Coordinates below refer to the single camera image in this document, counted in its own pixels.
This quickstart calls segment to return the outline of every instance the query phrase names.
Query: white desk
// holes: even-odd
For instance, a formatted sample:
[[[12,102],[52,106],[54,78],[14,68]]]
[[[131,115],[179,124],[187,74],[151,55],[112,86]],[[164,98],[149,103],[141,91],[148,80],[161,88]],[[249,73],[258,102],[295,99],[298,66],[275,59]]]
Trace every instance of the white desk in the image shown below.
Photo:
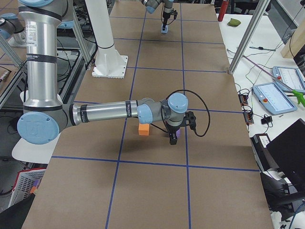
[[[238,27],[231,27],[228,26],[227,23],[231,19],[238,19],[242,23]],[[244,32],[249,24],[251,19],[250,15],[230,15],[226,14],[224,16],[224,20],[219,23],[221,33],[223,35],[224,44],[227,49],[235,52],[237,47],[244,35]],[[262,46],[267,49],[274,49],[278,43],[280,43],[281,37],[277,34],[275,28],[273,27],[272,23],[270,22],[267,16],[263,16],[252,39],[250,40],[249,46]],[[286,66],[286,67],[297,67],[296,63],[293,59],[284,59],[281,56],[281,50],[283,49],[284,45],[282,45],[279,49],[275,52],[262,51],[257,49],[250,49],[247,48],[245,51],[245,55],[250,55],[252,53],[261,53],[265,52],[266,54],[258,54],[252,55],[249,57],[255,63],[259,63],[265,65],[268,61],[269,57],[273,54],[272,58],[269,60],[267,67],[272,68],[273,66]],[[227,52],[229,58],[233,58],[234,54]],[[252,84],[246,79],[245,75],[249,72],[250,68],[253,65],[242,58],[240,63],[238,64],[236,71],[234,72],[234,79],[235,82],[241,85],[242,88],[250,89]],[[250,78],[253,82],[257,78],[259,72],[257,67],[254,67],[250,74],[248,74],[248,78]],[[265,73],[261,73],[256,84],[262,84],[272,82],[270,76]],[[296,97],[290,97],[290,99],[297,105]],[[264,116],[264,114],[270,115],[264,107],[258,102],[257,98],[254,96],[253,98],[253,111],[255,114]],[[288,128],[292,123],[294,123],[299,118],[305,118],[305,108],[302,105],[297,105],[297,111],[286,113],[283,116],[281,115],[273,115],[273,127],[269,128],[267,133],[271,140],[277,137],[281,132],[283,132],[286,128]],[[249,136],[252,137],[255,134],[263,133],[266,131],[267,125],[261,125],[261,118],[258,116],[254,116],[254,125],[250,125],[249,127]]]

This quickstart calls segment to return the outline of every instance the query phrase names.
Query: plastic basket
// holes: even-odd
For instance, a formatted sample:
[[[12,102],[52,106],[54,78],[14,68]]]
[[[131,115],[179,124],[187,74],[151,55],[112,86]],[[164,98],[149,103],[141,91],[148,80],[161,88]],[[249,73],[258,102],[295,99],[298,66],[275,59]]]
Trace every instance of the plastic basket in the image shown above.
[[[29,196],[34,181],[43,177],[46,169],[34,168],[20,171],[15,180],[9,206],[12,206]]]

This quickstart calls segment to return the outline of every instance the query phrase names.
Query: green cloth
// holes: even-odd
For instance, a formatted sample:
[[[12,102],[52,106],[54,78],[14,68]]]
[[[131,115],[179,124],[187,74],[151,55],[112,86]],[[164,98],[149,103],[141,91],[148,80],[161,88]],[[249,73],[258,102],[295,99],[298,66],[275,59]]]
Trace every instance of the green cloth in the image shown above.
[[[241,24],[241,22],[239,20],[231,18],[231,20],[228,22],[227,25],[236,27],[236,26],[239,26],[240,24]]]

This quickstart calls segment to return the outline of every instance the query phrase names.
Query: computer monitor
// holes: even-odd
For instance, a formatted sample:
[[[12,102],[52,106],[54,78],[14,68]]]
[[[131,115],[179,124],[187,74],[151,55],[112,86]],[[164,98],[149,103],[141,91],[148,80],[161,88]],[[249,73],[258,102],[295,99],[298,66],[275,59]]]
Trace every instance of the computer monitor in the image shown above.
[[[297,191],[305,191],[305,122],[298,119],[267,145]]]

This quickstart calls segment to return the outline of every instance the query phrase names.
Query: red bottle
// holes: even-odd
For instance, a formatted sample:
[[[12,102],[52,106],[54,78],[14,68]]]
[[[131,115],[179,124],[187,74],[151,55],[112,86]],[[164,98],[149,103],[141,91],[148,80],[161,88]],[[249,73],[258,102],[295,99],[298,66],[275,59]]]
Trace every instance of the red bottle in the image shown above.
[[[227,11],[228,5],[229,5],[229,0],[223,0],[223,2],[221,4],[219,15],[218,15],[218,21],[223,21],[224,14]]]

